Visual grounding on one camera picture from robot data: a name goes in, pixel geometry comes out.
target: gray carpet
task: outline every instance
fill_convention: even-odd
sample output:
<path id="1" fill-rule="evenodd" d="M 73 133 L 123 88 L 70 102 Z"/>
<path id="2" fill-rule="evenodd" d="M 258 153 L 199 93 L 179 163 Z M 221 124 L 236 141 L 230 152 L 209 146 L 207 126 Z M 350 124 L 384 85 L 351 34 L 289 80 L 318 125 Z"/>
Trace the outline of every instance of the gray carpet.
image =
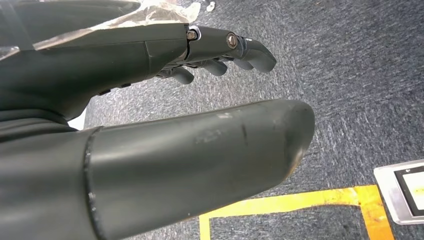
<path id="1" fill-rule="evenodd" d="M 90 102 L 85 127 L 127 124 L 259 100 L 299 99 L 316 114 L 302 164 L 259 195 L 374 184 L 373 169 L 424 158 L 424 1 L 217 0 L 197 23 L 260 40 L 278 60 L 268 74 L 233 64 L 191 85 L 150 79 Z M 323 221 L 334 224 L 323 224 Z M 424 227 L 390 222 L 397 240 Z M 193 218 L 132 240 L 198 240 Z M 211 220 L 212 240 L 368 239 L 359 209 L 328 206 Z"/>

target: plastic wrap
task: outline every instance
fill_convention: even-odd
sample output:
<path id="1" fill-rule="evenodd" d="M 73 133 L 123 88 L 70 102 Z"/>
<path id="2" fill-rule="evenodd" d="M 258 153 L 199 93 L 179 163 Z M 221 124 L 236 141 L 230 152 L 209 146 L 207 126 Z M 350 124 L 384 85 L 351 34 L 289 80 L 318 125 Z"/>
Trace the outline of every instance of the plastic wrap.
<path id="1" fill-rule="evenodd" d="M 40 4 L 67 2 L 69 0 L 36 0 Z M 33 43 L 35 50 L 50 48 L 80 38 L 97 30 L 147 26 L 154 24 L 191 23 L 198 17 L 201 4 L 192 3 L 189 7 L 176 5 L 175 0 L 119 0 L 116 2 L 138 4 L 138 8 L 130 13 L 110 19 L 103 23 L 66 32 L 42 41 Z M 0 45 L 0 60 L 18 53 L 18 46 Z"/>

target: yellow tape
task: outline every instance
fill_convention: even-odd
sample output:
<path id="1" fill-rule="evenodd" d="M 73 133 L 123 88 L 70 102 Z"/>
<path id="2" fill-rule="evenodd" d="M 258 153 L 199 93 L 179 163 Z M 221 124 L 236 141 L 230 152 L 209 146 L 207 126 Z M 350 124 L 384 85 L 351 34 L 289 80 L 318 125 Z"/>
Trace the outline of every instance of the yellow tape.
<path id="1" fill-rule="evenodd" d="M 199 217 L 200 240 L 211 240 L 211 218 L 285 213 L 323 205 L 360 206 L 370 240 L 394 240 L 376 185 L 303 192 L 236 202 Z"/>

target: metal screw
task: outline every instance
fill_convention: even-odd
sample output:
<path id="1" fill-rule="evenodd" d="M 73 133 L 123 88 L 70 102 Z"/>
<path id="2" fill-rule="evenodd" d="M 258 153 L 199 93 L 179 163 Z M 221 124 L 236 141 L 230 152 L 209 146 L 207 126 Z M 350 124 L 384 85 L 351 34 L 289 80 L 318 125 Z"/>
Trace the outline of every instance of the metal screw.
<path id="1" fill-rule="evenodd" d="M 237 47 L 237 36 L 230 32 L 228 33 L 228 35 L 226 36 L 226 43 L 228 44 L 228 47 L 230 47 L 231 49 L 235 49 Z"/>
<path id="2" fill-rule="evenodd" d="M 195 40 L 198 38 L 198 33 L 194 30 L 188 30 L 187 31 L 187 39 L 188 40 Z"/>

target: prosthetic hand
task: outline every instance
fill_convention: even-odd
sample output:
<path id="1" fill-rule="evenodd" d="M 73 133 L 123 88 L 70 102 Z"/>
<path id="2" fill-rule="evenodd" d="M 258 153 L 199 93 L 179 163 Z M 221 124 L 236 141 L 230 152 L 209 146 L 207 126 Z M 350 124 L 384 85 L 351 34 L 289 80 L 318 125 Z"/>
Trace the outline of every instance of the prosthetic hand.
<path id="1" fill-rule="evenodd" d="M 17 45 L 0 60 L 2 240 L 118 240 L 198 216 L 281 183 L 314 134 L 312 109 L 294 100 L 83 131 L 67 125 L 112 88 L 154 76 L 188 84 L 194 77 L 183 67 L 216 76 L 227 61 L 273 69 L 261 43 L 231 31 L 156 24 L 43 49 Z"/>

